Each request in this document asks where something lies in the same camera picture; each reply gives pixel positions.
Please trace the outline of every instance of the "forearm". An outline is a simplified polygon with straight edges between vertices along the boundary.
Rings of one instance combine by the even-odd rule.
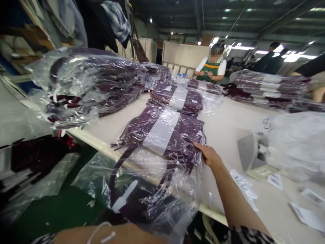
[[[195,76],[200,76],[200,71],[194,71]]]
[[[245,196],[232,179],[224,164],[222,162],[216,163],[211,169],[217,182],[229,228],[246,226],[271,236],[260,218],[246,201]]]
[[[214,81],[221,81],[224,78],[224,75],[219,75],[219,76],[213,76],[212,80]]]

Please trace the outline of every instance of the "person in black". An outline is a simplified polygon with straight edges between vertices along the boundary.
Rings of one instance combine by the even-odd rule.
[[[263,73],[275,75],[283,65],[284,58],[282,56],[285,55],[288,51],[288,48],[284,48],[280,52],[279,56],[271,58],[268,65],[264,68]]]
[[[268,65],[271,58],[274,56],[274,50],[277,49],[278,46],[280,46],[280,42],[272,42],[268,49],[268,53],[265,54],[258,62],[252,65],[251,70],[264,73],[264,69]]]

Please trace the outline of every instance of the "plaid fabric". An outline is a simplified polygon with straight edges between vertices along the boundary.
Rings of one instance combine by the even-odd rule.
[[[109,23],[112,26],[116,38],[120,43],[124,42],[130,34],[130,27],[120,4],[112,1],[104,1],[101,6],[108,15]]]

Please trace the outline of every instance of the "paper tag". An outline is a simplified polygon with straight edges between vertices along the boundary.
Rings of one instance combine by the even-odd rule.
[[[325,221],[323,219],[320,219],[316,213],[304,208],[300,208],[293,202],[290,202],[289,206],[292,208],[302,223],[321,232],[325,232]]]
[[[279,173],[271,174],[267,177],[267,181],[272,185],[276,186],[280,190],[283,190],[282,178]]]
[[[309,199],[311,202],[313,202],[318,206],[325,206],[325,200],[321,198],[319,195],[317,195],[315,192],[305,187],[302,188],[301,190],[302,191],[300,194],[306,197],[307,199]]]
[[[164,88],[164,90],[167,90],[167,91],[170,91],[171,89],[172,89],[171,86],[166,86],[166,87]]]

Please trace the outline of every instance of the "woman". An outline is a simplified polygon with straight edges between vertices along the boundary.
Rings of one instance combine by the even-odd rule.
[[[210,146],[200,145],[196,142],[194,145],[203,152],[204,162],[211,168],[221,196],[229,226],[228,235],[222,240],[222,243],[274,244],[270,233],[246,201],[216,151]],[[33,242],[33,244],[39,243],[165,244],[167,241],[146,233],[131,223],[111,226],[108,222],[104,222],[99,226],[78,227],[63,230],[58,234],[48,234]]]
[[[197,80],[216,83],[221,81],[226,72],[227,61],[223,59],[224,40],[217,42],[210,49],[210,56],[202,59],[194,71]]]

